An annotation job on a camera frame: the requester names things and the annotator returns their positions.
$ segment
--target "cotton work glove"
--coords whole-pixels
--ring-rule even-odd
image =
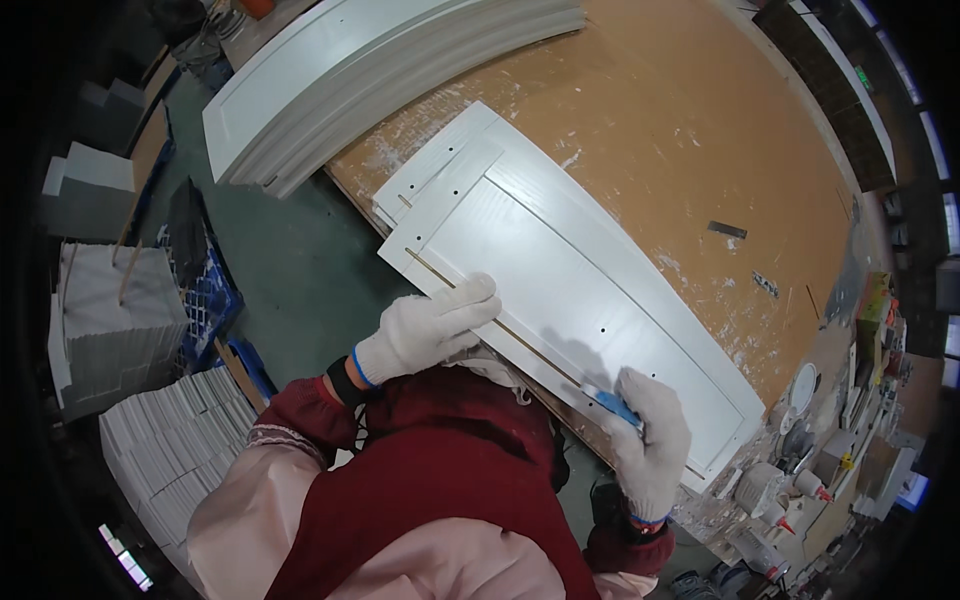
[[[690,430],[677,393],[629,367],[620,370],[616,392],[643,421],[643,434],[611,414],[613,464],[631,518],[644,525],[666,519],[690,452]]]
[[[457,352],[476,346],[470,331],[496,318],[503,308],[493,295],[496,283],[486,274],[470,276],[433,299],[405,296],[380,316],[380,328],[353,349],[364,382],[378,386],[388,379],[429,369]]]

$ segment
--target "stack of white boards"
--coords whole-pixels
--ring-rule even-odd
[[[433,295],[488,273],[489,346],[597,424],[582,394],[629,366],[672,387],[693,434],[681,479],[702,493],[760,425],[763,403],[634,240],[566,171],[473,103],[373,196],[393,233],[379,255]]]
[[[247,444],[256,413],[226,367],[131,396],[100,416],[104,460],[144,528],[191,583],[186,528]]]
[[[265,44],[204,109],[213,178],[286,198],[433,87],[583,26],[577,0],[325,0]]]
[[[47,351],[64,422],[106,410],[173,381],[190,323],[163,249],[64,245],[60,286],[50,298]]]
[[[50,159],[37,220],[51,235],[115,240],[137,193],[132,161],[73,142]]]
[[[101,150],[125,155],[149,105],[143,90],[115,79],[109,89],[84,82],[73,133]]]

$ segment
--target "wooden strip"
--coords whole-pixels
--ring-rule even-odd
[[[70,283],[70,273],[73,271],[73,259],[77,257],[77,247],[80,244],[74,242],[73,251],[70,253],[70,262],[66,265],[66,275],[63,276],[63,289],[60,290],[60,306],[65,306],[66,304],[66,286]]]
[[[247,370],[244,369],[243,363],[233,355],[232,350],[221,344],[219,339],[213,340],[213,345],[220,354],[220,358],[223,359],[224,364],[227,365],[227,370],[230,371],[230,375],[232,375],[233,380],[236,381],[240,391],[243,392],[247,400],[250,401],[253,410],[256,411],[257,415],[262,415],[263,411],[267,410],[267,404],[263,401],[263,396],[260,395],[256,386],[253,385],[250,376],[247,374]]]
[[[123,280],[120,281],[120,292],[117,294],[117,304],[123,304],[123,294],[127,291],[127,282],[130,281],[130,275],[133,273],[133,265],[136,264],[136,259],[139,257],[141,250],[143,250],[143,240],[136,243],[136,248],[133,249],[133,254],[130,257],[130,264],[127,265],[127,271],[123,274]]]
[[[139,198],[133,198],[133,200],[130,202],[130,210],[127,212],[127,222],[123,224],[123,230],[120,231],[120,237],[117,238],[117,243],[113,245],[113,252],[110,254],[111,267],[117,264],[117,252],[127,240],[127,233],[130,231],[130,225],[133,223],[133,214],[136,212],[136,205],[139,201]]]

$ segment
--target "white container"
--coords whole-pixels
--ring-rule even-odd
[[[786,522],[786,509],[776,500],[770,503],[770,507],[764,511],[763,515],[759,516],[759,519],[770,527],[782,527],[791,534],[797,535],[793,527],[790,527],[790,524]]]
[[[790,563],[771,543],[750,528],[744,528],[730,540],[743,555],[747,566],[776,583],[790,569]]]
[[[833,501],[833,496],[824,488],[824,482],[820,481],[820,477],[814,475],[813,471],[808,468],[800,471],[797,478],[793,480],[793,485],[805,496],[819,498],[826,500],[826,502]]]
[[[806,363],[800,367],[800,372],[793,379],[790,387],[790,405],[802,415],[813,398],[813,389],[817,387],[817,368],[813,363]]]
[[[777,427],[780,434],[785,436],[797,422],[797,408],[789,402],[781,402],[770,411],[770,424]]]
[[[733,497],[750,518],[762,515],[780,493],[786,474],[770,463],[754,463],[740,479]]]

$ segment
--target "pink jacket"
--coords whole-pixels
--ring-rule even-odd
[[[208,598],[639,598],[657,584],[671,532],[635,544],[596,527],[580,555],[537,403],[437,368],[366,410],[364,451],[326,472],[353,414],[319,379],[274,397],[190,522]]]

